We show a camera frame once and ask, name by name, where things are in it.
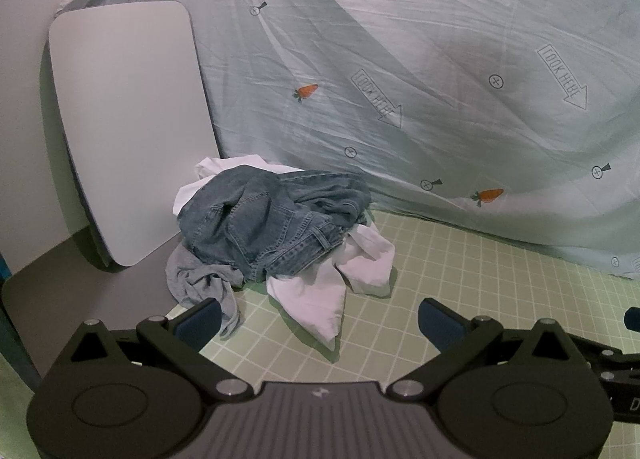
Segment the blue denim jeans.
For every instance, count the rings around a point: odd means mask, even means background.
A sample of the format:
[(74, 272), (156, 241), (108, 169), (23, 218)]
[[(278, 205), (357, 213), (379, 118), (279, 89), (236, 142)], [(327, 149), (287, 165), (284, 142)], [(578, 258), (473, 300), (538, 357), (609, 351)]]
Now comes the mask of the blue denim jeans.
[(188, 249), (205, 264), (238, 269), (248, 281), (295, 276), (324, 259), (364, 219), (364, 179), (349, 172), (224, 170), (180, 209)]

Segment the grey t-shirt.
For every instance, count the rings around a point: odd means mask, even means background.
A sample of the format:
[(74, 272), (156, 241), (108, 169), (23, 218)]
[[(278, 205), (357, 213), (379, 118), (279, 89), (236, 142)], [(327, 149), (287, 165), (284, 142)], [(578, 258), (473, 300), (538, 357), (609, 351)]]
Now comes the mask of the grey t-shirt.
[(240, 326), (241, 313), (234, 295), (244, 285), (239, 269), (227, 264), (205, 264), (180, 241), (168, 257), (165, 274), (169, 292), (185, 309), (208, 299), (220, 304), (222, 338), (230, 337)]

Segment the white shirt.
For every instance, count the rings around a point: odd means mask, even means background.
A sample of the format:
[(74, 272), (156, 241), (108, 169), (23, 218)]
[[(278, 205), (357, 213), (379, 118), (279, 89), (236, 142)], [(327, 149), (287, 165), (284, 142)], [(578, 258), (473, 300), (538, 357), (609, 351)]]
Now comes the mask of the white shirt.
[(295, 276), (268, 277), (266, 290), (288, 316), (332, 351), (342, 328), (346, 292), (389, 295), (394, 257), (394, 245), (366, 216), (329, 255)]

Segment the white rounded board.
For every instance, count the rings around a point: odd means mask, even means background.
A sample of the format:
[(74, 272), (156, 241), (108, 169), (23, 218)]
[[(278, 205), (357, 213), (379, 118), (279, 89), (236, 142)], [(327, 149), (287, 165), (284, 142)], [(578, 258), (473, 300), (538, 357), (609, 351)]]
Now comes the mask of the white rounded board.
[(186, 8), (69, 11), (49, 29), (58, 109), (94, 224), (119, 265), (178, 233), (172, 205), (218, 147)]

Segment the light blue carrot-print sheet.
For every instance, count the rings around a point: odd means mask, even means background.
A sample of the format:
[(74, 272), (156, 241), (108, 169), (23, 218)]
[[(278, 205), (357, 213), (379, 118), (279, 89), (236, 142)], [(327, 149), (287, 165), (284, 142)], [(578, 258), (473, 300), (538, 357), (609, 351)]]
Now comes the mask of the light blue carrot-print sheet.
[(639, 0), (177, 1), (217, 144), (639, 275)]

